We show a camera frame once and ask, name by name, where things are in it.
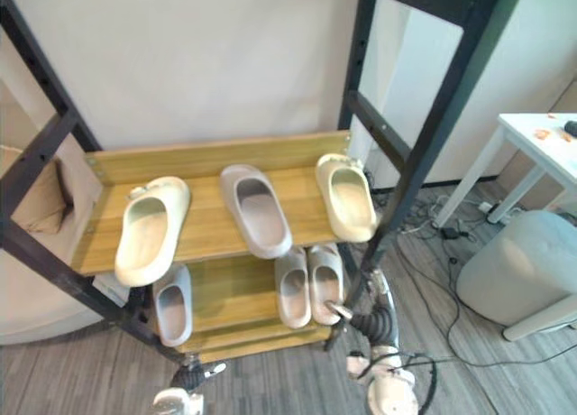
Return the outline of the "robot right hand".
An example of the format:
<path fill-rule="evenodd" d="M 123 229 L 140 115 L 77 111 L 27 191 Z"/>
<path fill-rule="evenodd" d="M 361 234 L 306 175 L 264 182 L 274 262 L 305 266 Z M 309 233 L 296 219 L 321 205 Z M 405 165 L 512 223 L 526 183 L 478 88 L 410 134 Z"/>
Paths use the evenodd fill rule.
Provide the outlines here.
<path fill-rule="evenodd" d="M 369 282 L 376 293 L 370 313 L 354 313 L 333 300 L 326 300 L 325 306 L 363 334 L 371 346 L 399 348 L 398 318 L 388 281 L 381 269 L 373 269 Z"/>

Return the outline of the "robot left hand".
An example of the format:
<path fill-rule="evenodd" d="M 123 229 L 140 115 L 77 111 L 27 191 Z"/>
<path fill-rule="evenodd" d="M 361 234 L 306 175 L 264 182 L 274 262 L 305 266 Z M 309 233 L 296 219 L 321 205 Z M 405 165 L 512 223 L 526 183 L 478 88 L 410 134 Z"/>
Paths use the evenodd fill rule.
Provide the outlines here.
<path fill-rule="evenodd" d="M 218 363 L 206 367 L 200 361 L 197 354 L 189 355 L 184 363 L 175 372 L 170 382 L 174 388 L 182 388 L 187 392 L 193 392 L 205 381 L 214 376 L 223 373 L 226 369 L 226 363 Z"/>

